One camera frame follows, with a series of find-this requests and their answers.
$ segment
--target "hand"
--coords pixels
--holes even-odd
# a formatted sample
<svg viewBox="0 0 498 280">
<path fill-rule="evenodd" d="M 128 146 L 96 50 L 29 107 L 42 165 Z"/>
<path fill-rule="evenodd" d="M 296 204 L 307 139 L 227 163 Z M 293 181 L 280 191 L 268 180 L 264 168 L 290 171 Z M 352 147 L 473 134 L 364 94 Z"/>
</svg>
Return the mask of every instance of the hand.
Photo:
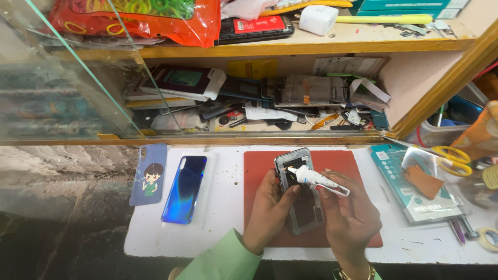
<svg viewBox="0 0 498 280">
<path fill-rule="evenodd" d="M 275 184 L 275 180 L 275 169 L 270 169 L 257 189 L 249 223 L 242 237 L 246 249 L 255 255 L 260 255 L 263 248 L 280 232 L 289 208 L 301 189 L 299 185 L 291 186 L 280 198 L 280 187 Z"/>
<path fill-rule="evenodd" d="M 320 198 L 326 215 L 327 239 L 339 265 L 352 280 L 366 280 L 370 271 L 365 248 L 382 228 L 380 213 L 365 190 L 352 179 L 330 169 L 322 175 L 351 191 L 343 198 L 343 206 L 335 194 L 325 189 L 320 190 Z"/>
</svg>

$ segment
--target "cartoon boy illustration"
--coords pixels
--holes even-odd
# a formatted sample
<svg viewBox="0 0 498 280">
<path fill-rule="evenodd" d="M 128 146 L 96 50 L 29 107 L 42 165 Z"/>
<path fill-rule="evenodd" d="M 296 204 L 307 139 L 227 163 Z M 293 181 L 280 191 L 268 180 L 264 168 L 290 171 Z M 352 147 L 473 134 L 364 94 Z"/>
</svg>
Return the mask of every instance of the cartoon boy illustration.
<svg viewBox="0 0 498 280">
<path fill-rule="evenodd" d="M 145 191 L 144 196 L 151 196 L 157 190 L 156 181 L 161 177 L 164 168 L 159 163 L 149 165 L 144 171 L 144 178 L 142 190 Z"/>
</svg>

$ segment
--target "gradient blue back panel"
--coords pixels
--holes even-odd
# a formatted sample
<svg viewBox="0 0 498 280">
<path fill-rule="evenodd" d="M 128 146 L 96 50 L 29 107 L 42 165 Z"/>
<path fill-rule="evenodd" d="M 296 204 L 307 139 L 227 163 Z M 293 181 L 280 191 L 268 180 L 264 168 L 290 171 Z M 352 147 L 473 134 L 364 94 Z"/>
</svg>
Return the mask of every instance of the gradient blue back panel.
<svg viewBox="0 0 498 280">
<path fill-rule="evenodd" d="M 162 221 L 175 224 L 189 224 L 194 214 L 197 194 L 204 175 L 207 158 L 188 155 L 183 169 L 176 171 L 175 180 L 169 191 L 168 201 L 162 213 Z"/>
</svg>

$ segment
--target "wrist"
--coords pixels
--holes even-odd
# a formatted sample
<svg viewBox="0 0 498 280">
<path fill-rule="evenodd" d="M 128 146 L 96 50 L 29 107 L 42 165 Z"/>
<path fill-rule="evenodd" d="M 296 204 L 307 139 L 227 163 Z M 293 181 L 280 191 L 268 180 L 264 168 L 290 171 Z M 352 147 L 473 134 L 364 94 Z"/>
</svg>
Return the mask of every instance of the wrist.
<svg viewBox="0 0 498 280">
<path fill-rule="evenodd" d="M 262 254 L 264 246 L 262 246 L 262 242 L 258 240 L 258 238 L 251 233 L 244 232 L 242 235 L 242 245 L 251 253 L 256 256 Z"/>
<path fill-rule="evenodd" d="M 342 271 L 351 280 L 367 280 L 370 275 L 370 265 L 365 254 L 336 256 Z"/>
</svg>

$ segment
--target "purple pen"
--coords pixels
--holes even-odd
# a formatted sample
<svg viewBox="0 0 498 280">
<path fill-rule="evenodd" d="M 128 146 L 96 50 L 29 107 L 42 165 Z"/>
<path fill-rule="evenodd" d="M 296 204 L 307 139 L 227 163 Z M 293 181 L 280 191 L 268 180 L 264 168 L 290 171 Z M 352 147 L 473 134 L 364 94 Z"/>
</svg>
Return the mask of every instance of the purple pen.
<svg viewBox="0 0 498 280">
<path fill-rule="evenodd" d="M 455 234 L 457 235 L 458 240 L 460 240 L 460 242 L 462 242 L 462 244 L 465 244 L 464 233 L 462 232 L 462 228 L 460 227 L 460 223 L 458 223 L 458 219 L 451 219 L 451 220 L 449 220 L 449 222 L 450 222 L 451 228 L 453 229 L 453 232 L 455 232 Z"/>
</svg>

